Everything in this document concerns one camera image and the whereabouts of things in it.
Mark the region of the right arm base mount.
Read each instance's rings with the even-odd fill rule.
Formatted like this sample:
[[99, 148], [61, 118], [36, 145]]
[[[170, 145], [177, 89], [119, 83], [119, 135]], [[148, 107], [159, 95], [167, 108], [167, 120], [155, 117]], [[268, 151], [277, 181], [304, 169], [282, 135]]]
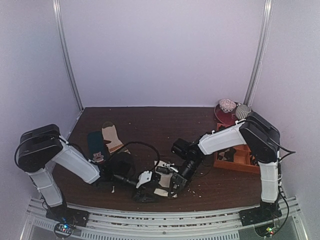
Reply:
[[282, 215], [278, 201], [268, 203], [261, 200], [258, 207], [239, 211], [239, 218], [243, 227], [270, 221], [274, 216], [281, 217]]

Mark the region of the cream white sock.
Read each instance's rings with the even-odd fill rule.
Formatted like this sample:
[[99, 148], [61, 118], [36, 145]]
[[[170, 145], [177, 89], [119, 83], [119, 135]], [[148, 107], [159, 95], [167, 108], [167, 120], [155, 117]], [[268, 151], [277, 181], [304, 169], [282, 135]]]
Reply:
[[160, 161], [156, 167], [155, 172], [160, 174], [159, 186], [154, 190], [154, 194], [161, 197], [168, 197], [168, 189], [170, 187], [170, 180], [173, 175], [171, 166], [174, 165], [164, 161]]

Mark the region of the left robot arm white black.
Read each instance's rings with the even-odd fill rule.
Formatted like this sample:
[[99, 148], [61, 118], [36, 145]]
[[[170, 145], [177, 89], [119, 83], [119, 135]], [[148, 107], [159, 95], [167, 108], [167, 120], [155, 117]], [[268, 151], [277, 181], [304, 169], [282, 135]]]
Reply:
[[157, 197], [146, 189], [157, 185], [160, 175], [153, 170], [142, 172], [136, 180], [127, 176], [135, 170], [133, 157], [121, 148], [100, 159], [87, 158], [75, 143], [67, 141], [55, 124], [49, 124], [25, 132], [14, 153], [16, 166], [28, 174], [47, 207], [61, 222], [72, 218], [72, 211], [67, 207], [65, 197], [57, 186], [47, 163], [55, 162], [85, 183], [97, 186], [104, 182], [123, 182], [134, 187], [132, 199], [137, 203], [155, 203]]

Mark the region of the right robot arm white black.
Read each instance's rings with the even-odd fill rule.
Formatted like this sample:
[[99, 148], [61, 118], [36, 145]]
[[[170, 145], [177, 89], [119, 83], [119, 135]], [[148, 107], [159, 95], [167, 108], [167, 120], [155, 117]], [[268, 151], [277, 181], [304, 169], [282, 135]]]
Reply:
[[257, 208], [256, 216], [261, 221], [268, 220], [276, 212], [274, 203], [279, 197], [280, 132], [256, 112], [222, 130], [206, 132], [196, 141], [188, 142], [178, 138], [173, 143], [171, 152], [184, 162], [173, 171], [169, 186], [164, 189], [167, 197], [171, 198], [185, 188], [205, 156], [239, 145], [247, 145], [258, 161], [260, 199], [264, 204]]

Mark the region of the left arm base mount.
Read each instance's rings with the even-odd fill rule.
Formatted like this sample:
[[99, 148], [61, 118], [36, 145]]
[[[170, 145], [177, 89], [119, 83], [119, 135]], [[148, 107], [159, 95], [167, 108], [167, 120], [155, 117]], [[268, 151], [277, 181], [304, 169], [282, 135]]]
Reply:
[[90, 213], [85, 210], [70, 208], [64, 205], [48, 207], [46, 218], [71, 226], [86, 227]]

